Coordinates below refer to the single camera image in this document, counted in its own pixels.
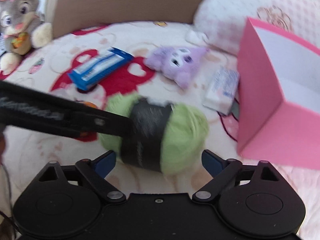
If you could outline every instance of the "green yarn ball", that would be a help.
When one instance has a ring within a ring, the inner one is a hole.
[[[108,99],[106,111],[129,117],[139,98],[137,93],[118,93]],[[162,139],[161,172],[173,175],[192,166],[203,149],[208,132],[208,121],[201,111],[193,106],[175,104]],[[120,159],[121,137],[99,134],[99,139],[106,150],[115,151]]]

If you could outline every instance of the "blue snack wrapper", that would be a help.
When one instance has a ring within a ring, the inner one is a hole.
[[[74,68],[68,76],[77,88],[87,91],[132,59],[131,54],[117,48],[111,48]]]

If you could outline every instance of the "black paper band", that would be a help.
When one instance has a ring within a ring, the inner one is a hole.
[[[161,143],[171,112],[170,104],[151,105],[145,98],[133,106],[130,114],[133,130],[121,145],[124,163],[161,172]]]

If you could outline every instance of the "white pillow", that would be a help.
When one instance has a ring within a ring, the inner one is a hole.
[[[319,0],[203,0],[187,41],[237,55],[247,17],[258,18],[320,46]]]

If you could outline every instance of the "brown cushion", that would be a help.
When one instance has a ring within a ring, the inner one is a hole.
[[[192,23],[202,0],[47,0],[54,37],[102,23],[171,21]]]

